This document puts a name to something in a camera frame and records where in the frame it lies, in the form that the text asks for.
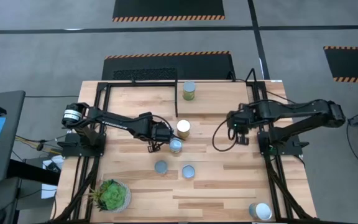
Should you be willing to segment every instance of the can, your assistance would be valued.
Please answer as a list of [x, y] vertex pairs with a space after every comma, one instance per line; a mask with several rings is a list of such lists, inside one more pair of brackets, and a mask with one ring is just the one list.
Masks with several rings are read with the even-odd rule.
[[190, 134], [190, 122], [187, 120], [180, 120], [177, 124], [177, 133], [179, 137], [186, 139]]
[[154, 170], [158, 173], [158, 174], [166, 174], [167, 170], [168, 170], [168, 166], [167, 163], [165, 161], [158, 161], [155, 163], [154, 165]]
[[173, 138], [169, 142], [169, 148], [173, 153], [179, 153], [181, 151], [181, 140], [178, 138]]
[[267, 221], [272, 217], [272, 210], [266, 203], [252, 203], [249, 205], [249, 214], [254, 219]]
[[196, 83], [193, 81], [185, 81], [183, 84], [183, 99], [192, 100], [195, 97]]
[[196, 173], [196, 171], [194, 170], [194, 167], [191, 165], [185, 165], [183, 167], [183, 169], [181, 170], [181, 174], [186, 179], [193, 178], [195, 173]]

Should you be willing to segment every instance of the plant pot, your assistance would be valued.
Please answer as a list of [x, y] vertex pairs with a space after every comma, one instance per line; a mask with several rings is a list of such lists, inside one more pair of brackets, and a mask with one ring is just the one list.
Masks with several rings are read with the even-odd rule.
[[113, 213], [119, 213], [119, 212], [122, 212], [124, 211], [128, 205], [131, 203], [131, 191], [129, 190], [129, 187], [122, 183], [121, 181], [118, 181], [118, 180], [112, 180], [113, 182], [115, 182], [116, 184], [119, 184], [121, 186], [123, 186], [126, 190], [126, 195], [125, 195], [125, 199], [124, 199], [124, 204], [122, 204], [120, 207], [118, 208], [115, 208], [113, 210], [105, 210], [105, 209], [100, 209], [100, 212], [113, 212]]

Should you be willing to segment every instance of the gray carpet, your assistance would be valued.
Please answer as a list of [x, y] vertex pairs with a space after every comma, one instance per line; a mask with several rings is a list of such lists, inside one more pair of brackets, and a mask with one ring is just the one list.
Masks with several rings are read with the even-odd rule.
[[[111, 22], [114, 1], [0, 0], [0, 30], [171, 26], [251, 26], [247, 1], [223, 0], [224, 21]], [[358, 25], [358, 1], [254, 0], [260, 26]], [[358, 113], [358, 84], [333, 82], [323, 46], [358, 46], [358, 30], [262, 31], [271, 79], [283, 80], [297, 102], [317, 98]], [[253, 31], [135, 32], [105, 34], [0, 34], [0, 91], [28, 95], [77, 95], [83, 80], [99, 80], [106, 55], [230, 50], [239, 78], [261, 69]], [[32, 139], [64, 133], [60, 119], [76, 98], [26, 99], [18, 134]], [[358, 154], [358, 128], [351, 128]], [[301, 135], [306, 172], [318, 216], [358, 223], [358, 161], [347, 145], [346, 127]], [[39, 153], [17, 143], [22, 158]], [[44, 222], [50, 206], [26, 210], [19, 223]]]

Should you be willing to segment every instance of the caution tape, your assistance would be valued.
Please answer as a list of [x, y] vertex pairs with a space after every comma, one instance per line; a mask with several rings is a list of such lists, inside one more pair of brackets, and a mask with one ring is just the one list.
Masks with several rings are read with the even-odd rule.
[[166, 57], [166, 56], [185, 56], [185, 55], [213, 55], [213, 54], [231, 54], [230, 51], [212, 51], [212, 52], [180, 52], [180, 53], [159, 53], [159, 54], [132, 54], [132, 55], [110, 55], [104, 59], [111, 58], [134, 58], [134, 57]]
[[224, 16], [132, 16], [115, 17], [113, 22], [155, 22], [155, 21], [203, 21], [203, 20], [223, 20]]
[[348, 83], [358, 83], [358, 78], [356, 77], [336, 77], [334, 78], [335, 82], [348, 82]]
[[336, 49], [336, 50], [358, 50], [358, 47], [335, 47], [335, 46], [325, 46], [324, 50]]

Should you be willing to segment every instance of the can lid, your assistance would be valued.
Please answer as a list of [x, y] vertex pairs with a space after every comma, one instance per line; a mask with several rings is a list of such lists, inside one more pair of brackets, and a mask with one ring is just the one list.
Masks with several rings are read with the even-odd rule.
[[180, 139], [177, 138], [173, 138], [170, 142], [169, 142], [169, 148], [173, 151], [180, 151], [181, 150], [181, 141]]
[[185, 165], [181, 172], [185, 178], [192, 178], [195, 174], [194, 167], [192, 167], [191, 165]]
[[192, 92], [196, 90], [196, 83], [193, 81], [185, 81], [183, 84], [183, 90], [186, 92]]
[[168, 166], [165, 161], [158, 161], [154, 165], [154, 169], [159, 174], [164, 174], [167, 172]]
[[177, 129], [180, 132], [187, 132], [190, 130], [190, 122], [187, 120], [180, 120], [177, 124]]
[[263, 221], [269, 220], [272, 217], [272, 210], [266, 203], [259, 203], [255, 211], [256, 215]]

